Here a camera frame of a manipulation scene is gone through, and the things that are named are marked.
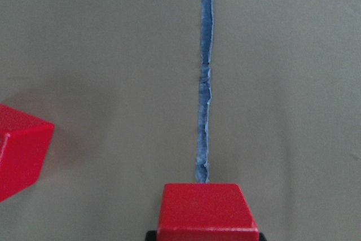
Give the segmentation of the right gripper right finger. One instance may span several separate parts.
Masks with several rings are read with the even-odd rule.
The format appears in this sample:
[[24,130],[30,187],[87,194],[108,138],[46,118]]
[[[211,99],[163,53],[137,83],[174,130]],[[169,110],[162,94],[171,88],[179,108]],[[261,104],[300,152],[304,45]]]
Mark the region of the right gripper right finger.
[[266,241],[266,237],[263,233],[259,233],[259,241]]

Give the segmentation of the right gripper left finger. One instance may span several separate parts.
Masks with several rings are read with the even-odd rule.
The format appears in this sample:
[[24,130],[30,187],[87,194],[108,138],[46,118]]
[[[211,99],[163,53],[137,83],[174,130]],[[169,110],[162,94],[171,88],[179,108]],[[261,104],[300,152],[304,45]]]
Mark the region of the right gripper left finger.
[[157,241],[157,231],[147,231],[145,241]]

